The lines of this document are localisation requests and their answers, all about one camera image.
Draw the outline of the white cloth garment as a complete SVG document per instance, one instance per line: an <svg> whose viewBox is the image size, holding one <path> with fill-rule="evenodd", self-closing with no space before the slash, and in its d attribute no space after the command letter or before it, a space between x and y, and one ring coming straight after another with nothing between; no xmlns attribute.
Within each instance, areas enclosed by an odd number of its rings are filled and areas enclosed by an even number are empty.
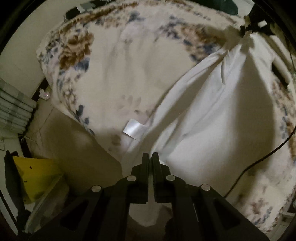
<svg viewBox="0 0 296 241"><path fill-rule="evenodd" d="M144 152L173 175L224 195L240 173L274 147L270 93L274 55L258 33L188 71L165 96L121 161L128 175Z"/></svg>

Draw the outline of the yellow box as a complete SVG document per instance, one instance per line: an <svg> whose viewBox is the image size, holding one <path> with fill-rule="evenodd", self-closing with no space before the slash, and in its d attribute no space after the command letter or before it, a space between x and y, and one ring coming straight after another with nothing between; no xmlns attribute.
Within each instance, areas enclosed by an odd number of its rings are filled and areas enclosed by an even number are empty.
<svg viewBox="0 0 296 241"><path fill-rule="evenodd" d="M24 202L37 201L48 189L52 181L63 175L61 169L51 159L13 157L25 191Z"/></svg>

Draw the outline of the grey-green plaid curtain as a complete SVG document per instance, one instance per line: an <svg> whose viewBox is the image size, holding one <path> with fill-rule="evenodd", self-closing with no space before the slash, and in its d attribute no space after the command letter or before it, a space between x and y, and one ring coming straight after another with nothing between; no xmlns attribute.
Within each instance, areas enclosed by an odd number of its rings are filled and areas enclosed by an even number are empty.
<svg viewBox="0 0 296 241"><path fill-rule="evenodd" d="M32 118L37 103L1 78L1 128L22 134Z"/></svg>

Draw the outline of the floral bed sheet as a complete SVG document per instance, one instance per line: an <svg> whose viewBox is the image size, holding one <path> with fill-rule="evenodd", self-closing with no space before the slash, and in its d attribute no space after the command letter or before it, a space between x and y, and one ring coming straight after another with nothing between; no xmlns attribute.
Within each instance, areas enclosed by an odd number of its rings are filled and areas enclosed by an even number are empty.
<svg viewBox="0 0 296 241"><path fill-rule="evenodd" d="M224 196L263 233L295 193L295 50L278 26L248 31L240 18L192 1L115 1L54 28L37 49L53 105L119 163L171 88L209 56L260 34L274 60L273 149L248 165Z"/></svg>

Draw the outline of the dark green folded blanket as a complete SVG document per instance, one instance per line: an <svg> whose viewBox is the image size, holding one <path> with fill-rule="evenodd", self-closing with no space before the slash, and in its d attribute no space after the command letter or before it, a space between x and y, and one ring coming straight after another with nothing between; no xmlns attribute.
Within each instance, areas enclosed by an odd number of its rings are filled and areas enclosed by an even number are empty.
<svg viewBox="0 0 296 241"><path fill-rule="evenodd" d="M232 0L210 0L208 1L211 8L223 11L229 15L237 15L238 7Z"/></svg>

